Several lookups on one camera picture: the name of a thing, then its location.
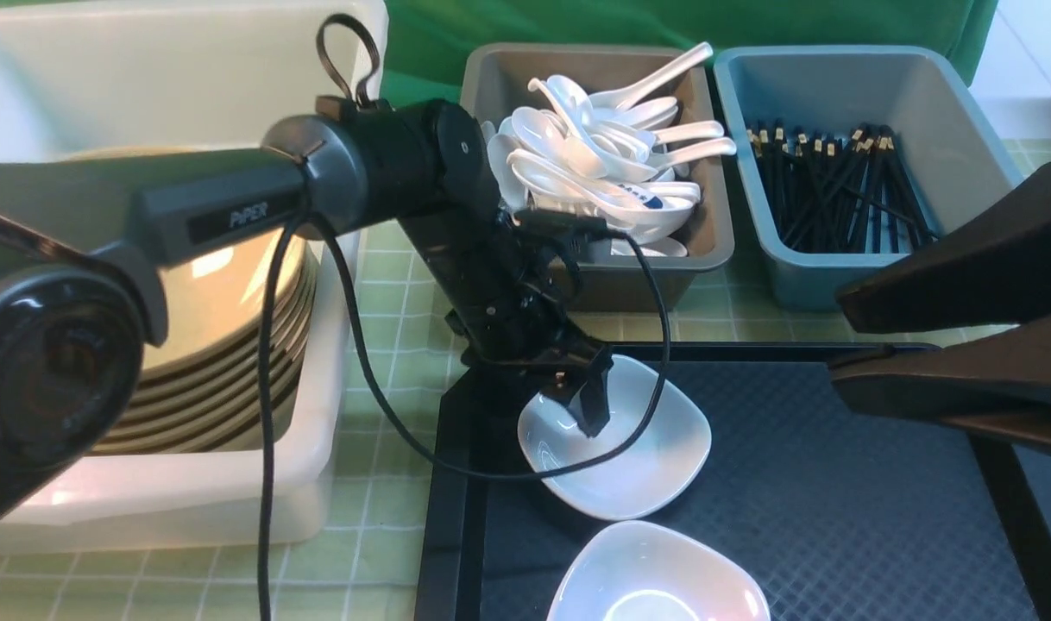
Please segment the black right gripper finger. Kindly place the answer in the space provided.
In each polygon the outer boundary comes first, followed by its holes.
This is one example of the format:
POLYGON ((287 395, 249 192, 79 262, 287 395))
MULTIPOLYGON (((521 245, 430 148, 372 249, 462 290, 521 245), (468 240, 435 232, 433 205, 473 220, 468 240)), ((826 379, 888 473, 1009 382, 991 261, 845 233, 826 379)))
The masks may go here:
POLYGON ((858 333, 1051 327, 1051 161, 948 235, 841 288, 858 333))

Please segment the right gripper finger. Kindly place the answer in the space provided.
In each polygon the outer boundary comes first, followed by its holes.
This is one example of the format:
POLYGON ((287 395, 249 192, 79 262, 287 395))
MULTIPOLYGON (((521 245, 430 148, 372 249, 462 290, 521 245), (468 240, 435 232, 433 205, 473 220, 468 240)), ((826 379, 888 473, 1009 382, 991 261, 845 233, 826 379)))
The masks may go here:
POLYGON ((882 346, 829 363, 860 414, 940 425, 1051 455, 1051 315, 947 348, 882 346))

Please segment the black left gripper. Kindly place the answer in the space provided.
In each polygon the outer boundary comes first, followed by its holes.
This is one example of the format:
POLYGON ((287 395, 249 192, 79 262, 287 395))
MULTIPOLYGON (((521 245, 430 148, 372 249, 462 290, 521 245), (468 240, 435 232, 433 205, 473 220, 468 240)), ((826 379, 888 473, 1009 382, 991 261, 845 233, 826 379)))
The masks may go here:
POLYGON ((578 428, 599 436, 611 421, 612 349, 578 329, 568 307, 582 283, 574 253, 611 235, 605 221, 444 202, 400 227, 450 302, 470 360, 537 378, 563 403, 578 398, 578 428))

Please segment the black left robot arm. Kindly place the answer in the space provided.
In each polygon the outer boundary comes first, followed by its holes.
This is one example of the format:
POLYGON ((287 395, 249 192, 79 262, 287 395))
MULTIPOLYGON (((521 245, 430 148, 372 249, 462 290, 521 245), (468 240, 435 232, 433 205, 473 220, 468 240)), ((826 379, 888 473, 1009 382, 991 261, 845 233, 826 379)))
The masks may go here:
POLYGON ((162 268, 272 229, 337 253, 392 220, 450 301, 465 363, 526 378, 598 436, 612 349, 568 318, 548 263, 607 225, 515 227, 458 103, 324 97, 257 148, 0 164, 0 519, 126 411, 144 345, 169 333, 162 268))

